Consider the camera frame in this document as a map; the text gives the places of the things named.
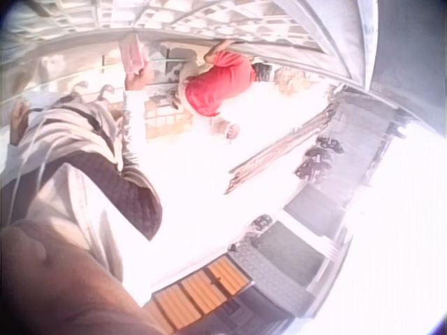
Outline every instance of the person in red shirt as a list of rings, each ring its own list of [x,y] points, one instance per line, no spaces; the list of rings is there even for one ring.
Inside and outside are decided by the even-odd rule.
[[[229,140],[239,135],[240,128],[217,117],[220,105],[246,91],[257,80],[256,70],[271,69],[267,64],[252,66],[245,56],[225,51],[234,42],[224,40],[210,49],[203,57],[206,65],[212,64],[208,71],[201,70],[195,62],[186,64],[180,73],[177,95],[173,98],[174,108],[182,106],[193,115],[193,124],[206,131],[224,134]]]

